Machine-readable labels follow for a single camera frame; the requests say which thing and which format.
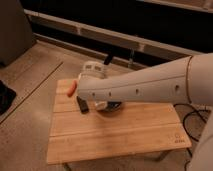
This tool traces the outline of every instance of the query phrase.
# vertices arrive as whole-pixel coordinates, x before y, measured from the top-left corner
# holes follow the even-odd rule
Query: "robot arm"
[[[86,62],[77,93],[84,100],[213,105],[213,53],[106,77],[105,65]]]

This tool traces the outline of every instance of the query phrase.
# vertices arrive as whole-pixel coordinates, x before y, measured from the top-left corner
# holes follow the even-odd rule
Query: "cable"
[[[187,166],[188,166],[189,163],[190,163],[190,161],[187,161],[187,162],[185,163],[185,165],[184,165],[184,171],[187,171]]]
[[[190,108],[193,110],[193,112],[197,113],[197,115],[200,117],[200,119],[201,119],[204,123],[206,123],[206,120],[204,119],[204,117],[200,114],[200,112],[199,112],[194,106],[192,106],[192,105],[190,105],[190,104],[185,104],[185,103],[178,103],[178,104],[175,104],[174,107],[176,107],[176,106],[188,106],[188,107],[190,107]]]
[[[203,118],[203,116],[200,114],[200,112],[206,112],[206,110],[196,110],[196,111],[192,111],[188,114],[185,115],[185,117],[183,118],[183,128],[185,129],[187,135],[193,139],[194,141],[198,142],[199,140],[197,138],[195,138],[193,135],[191,135],[191,133],[186,129],[186,120],[187,118],[189,118],[190,116],[194,115],[194,114],[197,114],[195,116],[199,116],[201,118],[201,120],[206,123],[206,120]]]
[[[106,59],[104,60],[104,65],[109,65],[113,57],[114,57],[113,52],[110,52],[106,57]]]

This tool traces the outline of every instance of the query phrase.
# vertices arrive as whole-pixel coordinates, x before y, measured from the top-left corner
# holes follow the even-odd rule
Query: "black object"
[[[122,102],[107,102],[107,107],[103,110],[104,112],[114,112],[118,110]]]
[[[113,60],[114,54],[111,51],[108,56],[106,57],[106,59],[104,60],[104,65],[109,65],[110,62]]]
[[[11,106],[16,97],[16,92],[8,88],[0,80],[0,115],[5,113]]]
[[[79,108],[81,110],[81,113],[82,114],[88,113],[89,112],[89,107],[87,105],[87,102],[85,100],[81,99],[78,96],[76,97],[76,99],[77,99],[77,102],[78,102],[78,106],[79,106]]]

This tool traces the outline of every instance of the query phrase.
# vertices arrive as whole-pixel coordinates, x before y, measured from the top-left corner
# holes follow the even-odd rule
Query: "bamboo board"
[[[99,159],[187,148],[191,142],[171,104],[125,103],[113,113],[81,114],[66,92],[72,80],[59,80],[47,163]]]

